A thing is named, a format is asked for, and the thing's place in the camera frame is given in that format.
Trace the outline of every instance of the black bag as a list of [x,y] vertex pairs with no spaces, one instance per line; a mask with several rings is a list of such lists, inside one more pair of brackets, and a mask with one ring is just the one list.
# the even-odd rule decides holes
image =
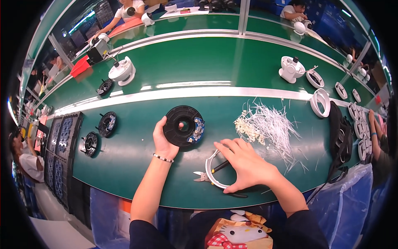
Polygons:
[[[344,166],[344,163],[351,159],[353,128],[333,101],[330,101],[329,125],[329,150],[333,161],[329,168],[327,182],[334,183],[344,178],[348,172],[348,167]],[[337,171],[341,171],[340,177],[332,180]]]

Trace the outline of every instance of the pliers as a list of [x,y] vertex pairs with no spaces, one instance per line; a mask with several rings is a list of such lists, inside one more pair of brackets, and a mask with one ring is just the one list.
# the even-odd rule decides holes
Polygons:
[[[230,164],[229,161],[225,161],[225,162],[221,163],[219,166],[217,166],[214,169],[212,169],[211,172],[215,173],[215,172],[219,171],[220,169],[225,168],[229,164]],[[209,180],[209,178],[208,178],[206,173],[203,173],[201,171],[195,171],[193,173],[200,175],[200,178],[194,179],[194,181],[196,181],[196,182],[203,182],[203,181],[210,182],[210,180]],[[247,198],[248,197],[246,194],[237,194],[237,193],[228,193],[228,195],[233,196],[233,197],[237,197],[237,198]]]

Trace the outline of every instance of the green workbench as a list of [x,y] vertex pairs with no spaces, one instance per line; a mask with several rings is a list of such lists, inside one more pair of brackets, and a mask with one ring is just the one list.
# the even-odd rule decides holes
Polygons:
[[[199,24],[206,24],[203,28],[237,29],[235,24],[237,25],[238,16],[199,15],[179,17],[174,22],[169,20],[171,19],[156,22],[153,25],[154,34],[181,31],[186,27],[192,29],[193,26],[199,29],[199,27],[196,27],[197,24],[198,26],[200,26]],[[262,22],[266,27],[263,31],[255,32],[269,32],[267,34],[284,39],[289,37],[289,28],[285,25],[253,18],[253,23],[256,22]],[[134,29],[131,29],[115,36],[111,41],[114,47],[145,38],[144,32],[146,31],[144,31],[143,26],[135,29],[139,32],[135,33]],[[134,32],[134,37],[126,39],[128,32]],[[331,58],[332,56],[343,58],[335,50],[312,37],[304,37],[301,43],[308,47],[310,44],[315,47],[322,46],[318,48],[319,50],[325,49],[325,51],[322,50],[322,53],[330,53],[328,56]],[[278,75],[281,57],[285,55],[299,57],[300,62],[306,69],[318,65],[317,72],[325,81],[324,89],[331,98],[340,99],[334,89],[336,81],[340,82],[346,76],[346,73],[340,68],[293,48],[234,37],[176,39],[120,53],[119,58],[129,56],[137,72],[129,85],[120,87],[115,84],[111,92],[122,90],[122,95],[130,95],[160,90],[159,87],[165,83],[225,81],[230,83],[229,87],[267,88],[313,94],[315,88],[309,84],[305,76],[298,78],[295,84],[289,84]],[[101,84],[101,79],[107,78],[112,66],[113,60],[94,65],[79,77],[72,78],[61,85],[47,97],[44,101],[45,104],[54,106],[54,110],[57,110],[84,100],[101,99],[97,95],[96,89]],[[347,102],[354,101],[352,97],[353,88],[357,89],[361,96],[360,106],[364,106],[373,98],[364,86],[351,77],[343,85],[348,93]],[[103,191],[132,199],[152,159],[154,125],[173,107],[189,105],[197,109],[206,121],[205,135],[198,145],[192,146],[188,151],[180,152],[177,156],[167,178],[160,204],[178,208],[213,209],[250,206],[274,201],[276,198],[272,192],[260,194],[267,190],[265,186],[255,186],[245,190],[243,192],[248,194],[249,197],[239,199],[224,195],[220,189],[208,182],[193,181],[198,176],[192,172],[204,171],[205,159],[213,154],[215,150],[214,141],[238,137],[233,121],[242,112],[242,104],[247,100],[252,102],[253,99],[254,97],[241,96],[189,98],[181,96],[181,98],[146,100],[85,110],[83,111],[84,119],[79,137],[85,136],[90,131],[96,131],[95,127],[98,126],[101,118],[99,113],[104,114],[108,111],[114,111],[118,117],[118,125],[114,135],[108,139],[101,138],[99,140],[98,148],[100,151],[93,158],[85,156],[79,148],[76,149],[73,177]],[[267,106],[282,108],[280,98],[261,98],[261,100]],[[306,101],[292,99],[290,108],[288,108],[288,98],[285,98],[283,103],[287,106],[289,120],[295,119],[301,122],[298,124],[297,131],[302,139],[298,141],[292,138],[291,146],[301,146],[299,149],[308,160],[305,159],[298,148],[293,148],[293,154],[309,169],[304,173],[301,165],[296,164],[286,174],[286,177],[300,191],[304,192],[321,185],[326,180],[331,163],[330,154],[327,152],[329,142],[328,119],[318,118]],[[343,115],[349,117],[347,108],[341,107],[340,109]],[[255,144],[254,147],[265,160],[276,165],[282,173],[285,172],[284,162],[282,160],[276,161],[277,156],[273,155],[271,151],[267,152],[266,146]],[[216,159],[214,166],[221,162],[222,158]],[[351,167],[358,162],[357,146],[355,145],[352,158],[347,166]],[[236,179],[236,174],[229,167],[217,172],[215,177],[224,184],[232,184]]]
[[[295,84],[288,84],[278,75],[281,57],[285,55],[298,56],[307,69],[318,65],[316,71],[325,81],[324,89],[331,98],[339,98],[334,86],[346,73],[337,67],[307,53],[278,44],[226,37],[178,39],[119,54],[119,58],[129,56],[137,73],[133,82],[124,87],[115,84],[113,91],[123,90],[123,94],[126,95],[140,92],[142,86],[199,80],[230,80],[231,86],[304,91],[313,94],[315,88],[308,83],[305,76],[298,78]],[[94,65],[92,70],[88,70],[90,75],[85,78],[79,76],[77,80],[70,79],[48,96],[44,103],[54,106],[56,110],[98,96],[96,90],[102,82],[101,79],[107,79],[112,66],[113,60]],[[343,85],[348,93],[349,102],[355,101],[351,94],[353,88],[357,89],[361,96],[360,106],[364,106],[373,98],[365,87],[351,77]]]

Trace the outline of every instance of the hello kitty bag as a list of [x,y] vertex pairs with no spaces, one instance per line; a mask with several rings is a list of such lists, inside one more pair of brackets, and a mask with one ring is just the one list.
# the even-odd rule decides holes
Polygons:
[[231,220],[218,219],[207,234],[207,249],[271,249],[272,230],[264,225],[265,218],[243,210],[231,210]]

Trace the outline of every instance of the beaded bracelet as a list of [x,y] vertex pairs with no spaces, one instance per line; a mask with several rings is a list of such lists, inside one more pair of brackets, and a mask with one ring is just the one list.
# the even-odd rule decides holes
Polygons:
[[155,153],[153,153],[153,156],[159,158],[162,161],[165,161],[168,163],[174,163],[174,160],[167,160],[166,158],[160,157],[160,156],[156,155]]

